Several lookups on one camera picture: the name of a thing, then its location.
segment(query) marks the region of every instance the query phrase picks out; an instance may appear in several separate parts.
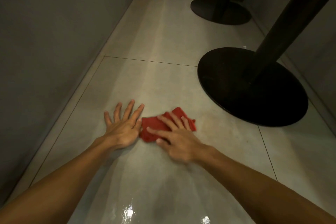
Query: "cleaning cloth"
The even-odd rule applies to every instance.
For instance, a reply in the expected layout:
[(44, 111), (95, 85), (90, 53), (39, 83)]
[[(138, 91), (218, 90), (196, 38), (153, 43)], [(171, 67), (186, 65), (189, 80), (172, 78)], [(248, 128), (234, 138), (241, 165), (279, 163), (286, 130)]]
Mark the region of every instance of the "cleaning cloth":
[[(196, 131), (196, 126), (195, 126), (195, 121), (190, 119), (185, 112), (181, 109), (181, 107), (175, 108), (172, 113), (174, 113), (181, 121), (182, 117), (185, 117), (189, 121), (189, 126), (192, 131)], [(163, 114), (164, 117), (170, 119), (173, 121), (172, 117), (170, 117), (169, 113), (166, 112)], [(160, 121), (156, 116), (155, 117), (148, 117), (148, 118), (142, 118), (141, 119), (142, 123), (142, 132), (140, 133), (140, 137), (143, 139), (143, 141), (149, 143), (149, 142), (154, 142), (156, 139), (160, 138), (157, 135), (153, 135), (147, 131), (147, 127), (150, 127), (155, 130), (165, 130), (165, 131), (170, 131), (170, 128), (164, 124), (162, 121)]]

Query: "tile grout line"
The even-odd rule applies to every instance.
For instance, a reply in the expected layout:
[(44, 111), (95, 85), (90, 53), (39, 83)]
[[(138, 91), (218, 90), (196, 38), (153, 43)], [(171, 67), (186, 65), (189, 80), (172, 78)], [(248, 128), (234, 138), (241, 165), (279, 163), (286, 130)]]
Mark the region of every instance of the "tile grout line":
[(71, 113), (70, 113), (70, 115), (69, 115), (68, 119), (66, 120), (66, 122), (65, 122), (65, 124), (64, 124), (64, 126), (63, 126), (63, 128), (61, 129), (61, 131), (60, 131), (60, 133), (58, 134), (58, 136), (57, 136), (56, 140), (54, 141), (54, 143), (53, 143), (52, 147), (50, 148), (50, 150), (49, 150), (49, 152), (48, 152), (47, 156), (44, 158), (44, 160), (43, 160), (42, 164), (40, 165), (39, 169), (37, 170), (37, 172), (36, 172), (36, 174), (35, 174), (34, 178), (32, 179), (31, 183), (29, 184), (29, 187), (31, 187), (31, 185), (33, 184), (33, 182), (34, 182), (34, 180), (35, 180), (35, 178), (36, 178), (37, 174), (39, 173), (39, 171), (40, 171), (41, 167), (43, 166), (43, 164), (44, 164), (45, 160), (48, 158), (48, 156), (49, 156), (49, 153), (50, 153), (50, 152), (51, 152), (51, 150), (53, 149), (53, 147), (54, 147), (54, 145), (55, 145), (56, 141), (58, 140), (58, 138), (60, 137), (60, 135), (61, 135), (61, 133), (62, 133), (62, 131), (63, 131), (63, 129), (64, 129), (65, 125), (67, 124), (67, 122), (68, 122), (68, 120), (70, 119), (70, 117), (71, 117), (72, 113), (74, 112), (74, 110), (75, 110), (75, 108), (77, 107), (77, 105), (78, 105), (79, 101), (81, 100), (81, 98), (82, 98), (82, 96), (83, 96), (84, 92), (86, 91), (87, 87), (89, 86), (90, 82), (92, 81), (92, 78), (95, 76), (95, 74), (96, 74), (96, 72), (97, 72), (97, 70), (98, 70), (98, 68), (99, 68), (100, 64), (103, 62), (103, 59), (104, 59), (104, 58), (102, 58), (102, 59), (101, 59), (101, 61), (100, 61), (99, 65), (98, 65), (98, 67), (97, 67), (96, 71), (94, 72), (94, 74), (92, 75), (92, 77), (91, 77), (90, 81), (88, 82), (87, 86), (86, 86), (86, 87), (85, 87), (85, 89), (83, 90), (83, 93), (81, 94), (81, 96), (80, 96), (80, 98), (78, 99), (78, 101), (77, 101), (77, 103), (76, 103), (75, 107), (74, 107), (74, 108), (73, 108), (73, 110), (71, 111)]
[(268, 154), (268, 151), (267, 151), (267, 148), (266, 148), (266, 144), (265, 144), (265, 141), (264, 141), (263, 135), (261, 134), (261, 131), (260, 131), (259, 125), (257, 125), (257, 126), (258, 126), (258, 129), (259, 129), (259, 133), (260, 133), (260, 135), (261, 135), (262, 142), (264, 143), (264, 146), (265, 146), (265, 149), (266, 149), (266, 152), (267, 152), (268, 159), (269, 159), (269, 161), (270, 161), (270, 163), (271, 163), (271, 166), (272, 166), (272, 169), (273, 169), (273, 172), (274, 172), (274, 175), (275, 175), (275, 179), (276, 179), (276, 180), (278, 180), (278, 178), (277, 178), (277, 175), (275, 174), (275, 171), (274, 171), (274, 167), (273, 167), (273, 164), (272, 164), (272, 161), (271, 161), (270, 155)]
[(151, 61), (151, 60), (142, 60), (142, 59), (121, 58), (121, 57), (113, 57), (113, 56), (105, 56), (105, 55), (104, 55), (104, 57), (107, 57), (107, 58), (116, 58), (116, 59), (129, 59), (129, 60), (148, 61), (148, 62), (163, 63), (163, 64), (171, 64), (171, 65), (179, 65), (179, 66), (197, 67), (197, 66), (192, 66), (192, 65), (183, 65), (183, 64), (175, 64), (175, 63), (160, 62), (160, 61)]

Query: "forearm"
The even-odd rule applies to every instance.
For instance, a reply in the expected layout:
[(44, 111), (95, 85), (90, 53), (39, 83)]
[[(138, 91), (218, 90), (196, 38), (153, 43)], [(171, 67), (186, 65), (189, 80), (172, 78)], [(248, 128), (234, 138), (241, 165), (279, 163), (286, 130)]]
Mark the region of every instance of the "forearm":
[(66, 223), (113, 147), (105, 142), (31, 186), (0, 211), (1, 223)]
[(195, 162), (217, 179), (256, 223), (335, 223), (335, 218), (279, 182), (210, 146)]

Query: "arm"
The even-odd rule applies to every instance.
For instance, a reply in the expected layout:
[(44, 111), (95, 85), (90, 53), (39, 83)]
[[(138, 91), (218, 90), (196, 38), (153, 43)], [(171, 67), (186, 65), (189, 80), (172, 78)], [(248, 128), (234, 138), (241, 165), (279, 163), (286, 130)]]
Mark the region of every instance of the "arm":
[(329, 213), (279, 182), (255, 171), (202, 144), (191, 132), (189, 123), (183, 123), (170, 113), (175, 124), (163, 116), (172, 132), (148, 131), (162, 138), (157, 144), (171, 158), (183, 163), (194, 162), (208, 171), (243, 206), (257, 223), (336, 223)]
[(47, 175), (0, 211), (0, 223), (67, 223), (91, 179), (109, 154), (133, 144), (139, 134), (144, 108), (131, 114), (132, 100), (120, 120), (121, 103), (115, 108), (114, 123), (104, 112), (106, 133), (82, 154)]

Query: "hand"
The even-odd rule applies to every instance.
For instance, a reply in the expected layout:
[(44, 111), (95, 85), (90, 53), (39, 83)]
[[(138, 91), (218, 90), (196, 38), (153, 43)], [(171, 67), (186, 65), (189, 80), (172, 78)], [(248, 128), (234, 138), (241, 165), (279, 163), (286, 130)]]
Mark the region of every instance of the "hand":
[(204, 144), (191, 132), (189, 121), (185, 117), (182, 117), (182, 123), (172, 112), (169, 114), (175, 123), (164, 116), (158, 116), (157, 118), (163, 121), (171, 129), (171, 132), (154, 130), (149, 127), (147, 131), (167, 140), (157, 139), (156, 143), (172, 159), (185, 164), (195, 161), (199, 152), (202, 151)]
[(139, 136), (141, 128), (141, 119), (138, 119), (145, 105), (141, 104), (136, 111), (130, 116), (135, 101), (132, 99), (129, 102), (122, 119), (120, 119), (120, 110), (122, 103), (118, 103), (115, 107), (113, 117), (114, 123), (112, 123), (109, 116), (109, 112), (104, 112), (104, 119), (106, 124), (106, 132), (102, 137), (96, 139), (92, 144), (95, 145), (100, 142), (107, 142), (107, 144), (113, 149), (121, 149), (130, 146), (135, 142)]

